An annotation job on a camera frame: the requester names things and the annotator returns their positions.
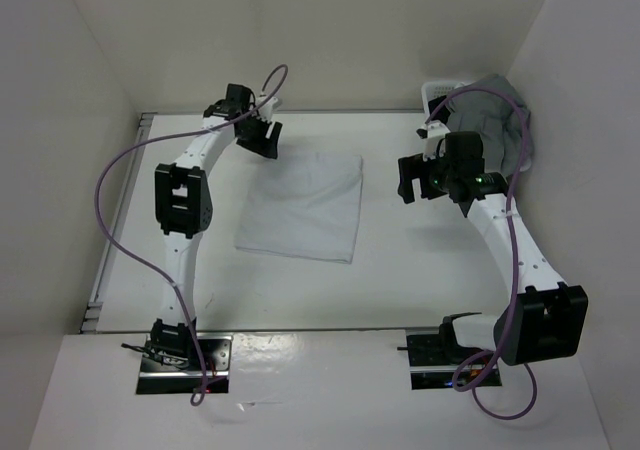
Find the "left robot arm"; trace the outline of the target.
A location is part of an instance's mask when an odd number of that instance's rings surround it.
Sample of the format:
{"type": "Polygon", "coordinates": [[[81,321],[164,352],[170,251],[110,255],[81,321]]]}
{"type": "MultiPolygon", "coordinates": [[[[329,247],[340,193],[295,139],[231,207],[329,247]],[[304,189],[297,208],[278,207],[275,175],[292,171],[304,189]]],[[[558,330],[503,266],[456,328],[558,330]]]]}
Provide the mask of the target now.
{"type": "Polygon", "coordinates": [[[197,252],[214,217],[208,177],[226,148],[235,143],[267,159],[278,157],[282,124],[273,120],[274,95],[259,95],[239,84],[227,86],[223,99],[203,114],[204,134],[195,137],[173,162],[154,172],[155,217],[165,246],[165,283],[160,316],[147,343],[180,370],[199,363],[194,283],[197,252]]]}

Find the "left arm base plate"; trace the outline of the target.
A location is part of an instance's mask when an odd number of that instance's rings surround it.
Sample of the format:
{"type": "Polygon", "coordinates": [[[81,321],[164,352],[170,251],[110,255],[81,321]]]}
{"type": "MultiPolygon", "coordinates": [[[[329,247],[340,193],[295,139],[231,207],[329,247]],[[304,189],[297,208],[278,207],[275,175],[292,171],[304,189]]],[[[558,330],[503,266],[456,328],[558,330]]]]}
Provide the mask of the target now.
{"type": "MultiPolygon", "coordinates": [[[[207,394],[228,392],[232,343],[231,335],[199,335],[208,379],[207,394]]],[[[136,394],[192,394],[200,388],[201,378],[202,370],[196,356],[178,357],[166,352],[150,353],[145,350],[138,372],[136,394]]]]}

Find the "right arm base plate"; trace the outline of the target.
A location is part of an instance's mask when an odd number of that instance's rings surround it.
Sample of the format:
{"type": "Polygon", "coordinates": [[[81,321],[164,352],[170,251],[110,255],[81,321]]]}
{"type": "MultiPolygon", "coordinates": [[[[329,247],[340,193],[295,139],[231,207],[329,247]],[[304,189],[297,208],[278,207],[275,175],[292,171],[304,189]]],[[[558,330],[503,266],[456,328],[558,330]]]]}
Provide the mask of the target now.
{"type": "Polygon", "coordinates": [[[442,390],[453,387],[456,368],[478,349],[445,349],[437,327],[407,330],[406,342],[397,350],[408,359],[412,390],[442,390]]]}

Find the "white skirt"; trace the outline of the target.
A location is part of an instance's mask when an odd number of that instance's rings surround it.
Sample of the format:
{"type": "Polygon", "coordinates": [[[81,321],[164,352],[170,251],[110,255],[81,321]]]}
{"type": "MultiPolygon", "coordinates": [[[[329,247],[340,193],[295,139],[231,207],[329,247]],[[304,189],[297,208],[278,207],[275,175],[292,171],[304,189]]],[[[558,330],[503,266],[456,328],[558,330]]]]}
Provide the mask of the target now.
{"type": "Polygon", "coordinates": [[[294,152],[264,164],[249,186],[238,250],[349,264],[360,222],[363,158],[294,152]]]}

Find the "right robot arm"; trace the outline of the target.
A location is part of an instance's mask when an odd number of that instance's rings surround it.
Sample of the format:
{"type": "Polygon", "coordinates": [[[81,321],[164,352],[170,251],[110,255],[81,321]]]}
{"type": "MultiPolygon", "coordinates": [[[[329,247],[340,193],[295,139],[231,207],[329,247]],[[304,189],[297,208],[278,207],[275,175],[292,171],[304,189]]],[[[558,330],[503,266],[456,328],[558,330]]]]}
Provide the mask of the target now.
{"type": "Polygon", "coordinates": [[[424,150],[398,162],[398,194],[449,198],[484,239],[505,282],[509,302],[499,316],[467,312],[444,317],[438,351],[460,363],[472,351],[497,353],[510,366],[576,354],[588,297],[552,267],[534,241],[509,196],[506,178],[485,168],[476,132],[450,132],[440,124],[418,131],[424,150]]]}

